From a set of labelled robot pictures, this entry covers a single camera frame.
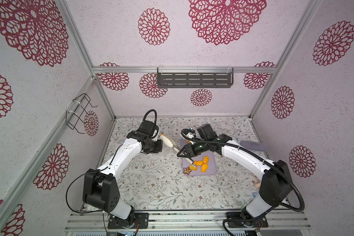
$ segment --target table surface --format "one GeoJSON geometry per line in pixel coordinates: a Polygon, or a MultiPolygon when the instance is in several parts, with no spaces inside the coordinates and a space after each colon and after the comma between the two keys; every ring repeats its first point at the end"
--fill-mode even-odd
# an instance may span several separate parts
{"type": "MultiPolygon", "coordinates": [[[[106,150],[104,162],[136,130],[142,118],[119,118],[106,150]]],[[[181,129],[210,124],[214,131],[242,139],[257,141],[246,117],[171,117],[158,118],[160,131],[178,144],[181,129]]],[[[256,154],[265,157],[263,152],[256,154]]],[[[256,177],[240,164],[215,153],[217,173],[212,176],[185,176],[181,160],[163,144],[157,154],[138,154],[121,174],[118,188],[121,198],[136,210],[155,209],[232,209],[242,208],[258,192],[253,185],[256,177]]]]}

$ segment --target purple cutting board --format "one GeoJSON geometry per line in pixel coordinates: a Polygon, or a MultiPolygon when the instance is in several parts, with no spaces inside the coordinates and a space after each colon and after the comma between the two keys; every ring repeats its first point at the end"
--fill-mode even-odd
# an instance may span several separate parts
{"type": "MultiPolygon", "coordinates": [[[[186,142],[186,139],[181,138],[181,148],[186,144],[188,144],[186,142]]],[[[203,158],[205,156],[208,156],[208,158],[210,158],[207,163],[208,168],[207,168],[206,172],[201,172],[201,166],[199,165],[197,170],[192,170],[189,175],[187,175],[187,174],[185,174],[185,175],[186,176],[201,176],[201,175],[214,175],[214,174],[216,174],[216,163],[215,163],[215,158],[214,158],[214,154],[212,153],[212,151],[206,151],[206,152],[200,154],[199,156],[193,157],[192,159],[193,160],[203,160],[203,158]]],[[[183,169],[186,167],[189,167],[190,164],[185,158],[181,158],[181,160],[182,160],[182,171],[183,171],[183,169]]]]}

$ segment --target brown star toy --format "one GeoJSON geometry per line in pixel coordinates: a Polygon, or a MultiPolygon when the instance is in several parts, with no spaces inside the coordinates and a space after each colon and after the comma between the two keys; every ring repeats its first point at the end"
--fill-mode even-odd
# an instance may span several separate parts
{"type": "Polygon", "coordinates": [[[190,174],[190,172],[191,172],[191,169],[188,167],[188,168],[184,168],[183,169],[183,173],[184,174],[187,174],[187,175],[189,175],[190,174]]]}

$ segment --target gray sponge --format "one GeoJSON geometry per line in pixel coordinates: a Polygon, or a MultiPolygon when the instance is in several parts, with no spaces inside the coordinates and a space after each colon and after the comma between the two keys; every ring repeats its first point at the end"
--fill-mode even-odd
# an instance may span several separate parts
{"type": "Polygon", "coordinates": [[[252,149],[252,150],[257,150],[257,151],[266,151],[266,145],[259,143],[259,142],[241,140],[240,145],[246,149],[252,149]]]}

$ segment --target yellow cheese toy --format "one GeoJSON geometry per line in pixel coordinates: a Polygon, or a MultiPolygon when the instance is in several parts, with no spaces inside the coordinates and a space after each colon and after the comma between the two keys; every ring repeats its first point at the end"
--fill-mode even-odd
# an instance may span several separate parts
{"type": "Polygon", "coordinates": [[[207,163],[204,163],[202,166],[201,166],[201,172],[206,172],[208,168],[208,164],[207,163]]]}
{"type": "Polygon", "coordinates": [[[190,165],[189,169],[191,169],[191,170],[197,170],[198,167],[197,167],[196,165],[190,165]]]}
{"type": "Polygon", "coordinates": [[[208,159],[210,159],[208,156],[205,156],[204,158],[203,158],[203,163],[208,163],[208,159]]]}
{"type": "Polygon", "coordinates": [[[203,161],[201,161],[201,160],[196,160],[196,161],[194,161],[193,164],[196,164],[196,165],[203,165],[203,161]]]}

